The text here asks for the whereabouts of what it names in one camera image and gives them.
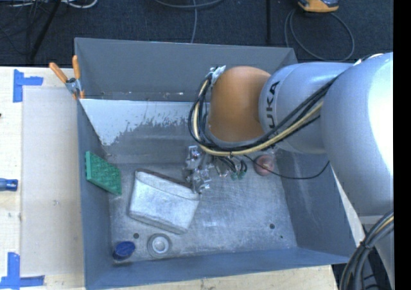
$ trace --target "black tripod leg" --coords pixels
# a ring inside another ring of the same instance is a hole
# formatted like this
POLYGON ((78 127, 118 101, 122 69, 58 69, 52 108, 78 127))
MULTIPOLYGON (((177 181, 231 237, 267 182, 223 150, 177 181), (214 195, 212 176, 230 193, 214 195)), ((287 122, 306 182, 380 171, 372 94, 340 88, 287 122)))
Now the black tripod leg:
POLYGON ((31 53, 30 53, 30 55, 29 55, 29 57, 28 57, 28 64, 30 64, 30 65, 33 65, 33 64, 34 64, 34 58, 35 58, 35 56, 36 56, 36 54, 37 54, 37 51, 39 50, 39 48, 40 48, 40 46, 41 46, 41 44, 42 44, 42 42, 43 42, 43 40, 44 40, 44 37, 46 36, 47 30, 49 29, 50 24, 51 24, 51 22, 53 21, 54 16, 55 16, 55 14, 56 14, 56 12, 57 12, 57 10, 58 10, 58 7, 60 6, 60 3, 61 3, 61 2, 62 2, 62 0, 56 0, 56 3, 55 3, 55 5, 54 5, 51 13, 49 14, 49 17, 48 17, 45 25, 43 26, 43 28, 42 28, 39 36, 37 37, 36 42, 34 43, 33 49, 31 50, 31 53))

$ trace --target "blue bottle cap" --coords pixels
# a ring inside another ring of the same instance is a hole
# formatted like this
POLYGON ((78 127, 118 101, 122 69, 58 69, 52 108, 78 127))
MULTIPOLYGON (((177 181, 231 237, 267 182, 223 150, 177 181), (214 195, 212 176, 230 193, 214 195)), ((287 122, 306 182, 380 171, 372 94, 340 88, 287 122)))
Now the blue bottle cap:
POLYGON ((131 241, 120 242, 114 248, 113 258, 116 260, 125 260, 133 254, 135 249, 136 245, 131 241))

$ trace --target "yellow cable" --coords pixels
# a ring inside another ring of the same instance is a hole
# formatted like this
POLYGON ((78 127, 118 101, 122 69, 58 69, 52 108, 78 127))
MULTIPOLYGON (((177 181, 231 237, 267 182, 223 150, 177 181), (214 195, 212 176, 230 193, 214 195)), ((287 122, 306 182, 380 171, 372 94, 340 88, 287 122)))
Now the yellow cable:
MULTIPOLYGON (((199 96, 202 94, 202 91, 204 89, 204 87, 206 86, 207 81, 204 82, 204 84, 202 85, 202 88, 200 89, 200 93, 199 96)), ((199 103, 197 102, 197 104, 195 105, 195 109, 194 109, 194 115, 193 115, 193 131, 194 131, 194 135, 195 137, 200 141, 200 136, 198 134, 198 127, 197 127, 197 117, 198 117, 198 106, 199 103)), ((254 146, 253 148, 249 148, 249 149, 243 149, 241 151, 215 151, 213 149, 209 149, 206 146, 200 145, 200 147, 203 149, 203 151, 205 151, 208 154, 211 155, 215 155, 217 157, 229 157, 229 156, 235 156, 235 155, 244 155, 244 154, 248 154, 248 153, 252 153, 252 152, 256 152, 256 151, 260 151, 262 149, 265 149, 279 141, 281 141, 283 138, 285 138, 287 135, 289 135, 290 133, 292 133, 293 131, 295 131, 296 129, 298 129, 300 126, 302 126, 310 117, 312 117, 314 114, 316 114, 322 107, 322 101, 310 112, 308 112, 303 118, 301 118, 300 120, 298 120, 295 124, 291 125, 290 127, 288 127, 287 129, 285 129, 284 131, 282 131, 281 133, 279 133, 278 135, 272 137, 271 139, 267 140, 266 142, 259 144, 257 146, 254 146)))

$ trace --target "small round object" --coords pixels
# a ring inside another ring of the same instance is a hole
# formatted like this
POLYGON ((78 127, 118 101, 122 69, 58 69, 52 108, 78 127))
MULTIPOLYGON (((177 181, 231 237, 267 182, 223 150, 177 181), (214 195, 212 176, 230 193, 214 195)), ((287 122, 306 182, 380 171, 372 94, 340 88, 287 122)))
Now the small round object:
POLYGON ((147 242, 148 253, 154 258, 163 258, 171 248, 171 240, 166 234, 153 234, 147 242))
POLYGON ((113 251, 113 258, 116 260, 125 260, 133 254, 136 245, 131 241, 123 241, 116 245, 113 251))
POLYGON ((268 176, 274 171, 274 157, 264 154, 254 159, 254 170, 260 176, 268 176))

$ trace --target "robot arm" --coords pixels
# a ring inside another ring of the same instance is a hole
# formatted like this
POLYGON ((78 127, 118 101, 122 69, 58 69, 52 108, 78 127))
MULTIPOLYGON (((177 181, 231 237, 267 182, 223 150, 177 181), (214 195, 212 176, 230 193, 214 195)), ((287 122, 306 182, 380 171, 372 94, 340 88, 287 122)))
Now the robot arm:
MULTIPOLYGON (((245 66, 233 67, 218 79, 211 72, 189 123, 202 151, 214 157, 273 146, 326 154, 360 219, 384 216, 364 241, 375 245, 376 239, 390 234, 378 249, 394 285, 392 61, 392 53, 387 53, 355 64, 294 64, 273 75, 245 66), (203 115, 210 88, 210 111, 203 115)), ((347 264, 346 278, 354 273, 353 261, 363 259, 361 249, 347 264)))

